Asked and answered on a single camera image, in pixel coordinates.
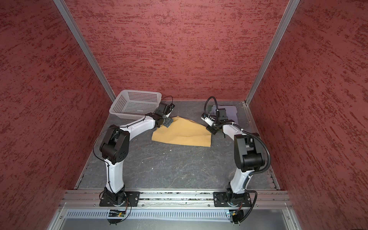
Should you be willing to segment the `lavender skirt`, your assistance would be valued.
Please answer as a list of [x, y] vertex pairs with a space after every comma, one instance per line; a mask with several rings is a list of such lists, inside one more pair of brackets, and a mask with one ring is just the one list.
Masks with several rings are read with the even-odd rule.
[[[227, 113], [227, 116], [228, 116], [228, 119], [235, 122], [235, 123], [238, 123], [238, 117], [237, 117], [237, 108], [233, 105], [219, 105], [218, 106], [218, 109], [220, 108], [225, 108], [226, 109], [226, 113]], [[210, 111], [208, 112], [209, 115], [213, 116], [215, 115], [216, 113], [216, 106], [213, 105], [210, 109]]]

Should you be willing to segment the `yellow skirt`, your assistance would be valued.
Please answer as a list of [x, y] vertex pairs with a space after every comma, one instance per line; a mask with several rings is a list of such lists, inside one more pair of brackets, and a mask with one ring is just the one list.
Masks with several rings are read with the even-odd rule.
[[174, 117], [169, 127], [157, 128], [151, 140], [166, 144], [211, 147], [211, 133], [206, 127], [181, 117]]

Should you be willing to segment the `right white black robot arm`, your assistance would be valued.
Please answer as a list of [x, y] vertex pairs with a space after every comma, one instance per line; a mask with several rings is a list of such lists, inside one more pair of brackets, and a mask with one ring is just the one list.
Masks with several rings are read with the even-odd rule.
[[223, 108], [217, 109], [215, 115], [204, 112], [201, 119], [207, 124], [206, 129], [211, 134], [222, 131], [234, 141], [234, 161], [237, 169], [226, 192], [216, 193], [214, 197], [219, 202], [227, 202], [229, 206], [250, 206], [250, 194], [254, 191], [248, 190], [247, 187], [253, 175], [263, 173], [270, 167], [269, 150], [258, 134], [250, 133], [235, 121], [229, 120]]

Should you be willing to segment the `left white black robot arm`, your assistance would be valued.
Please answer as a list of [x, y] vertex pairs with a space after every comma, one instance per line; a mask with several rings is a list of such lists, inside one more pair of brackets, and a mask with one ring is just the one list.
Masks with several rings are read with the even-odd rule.
[[174, 108], [173, 103], [161, 102], [153, 113], [147, 113], [141, 119], [126, 125], [111, 125], [105, 131], [99, 147], [102, 154], [100, 160], [105, 163], [107, 178], [103, 201], [116, 207], [128, 204], [123, 181], [123, 163], [129, 152], [129, 143], [148, 130], [161, 126], [169, 127], [173, 123], [170, 114]]

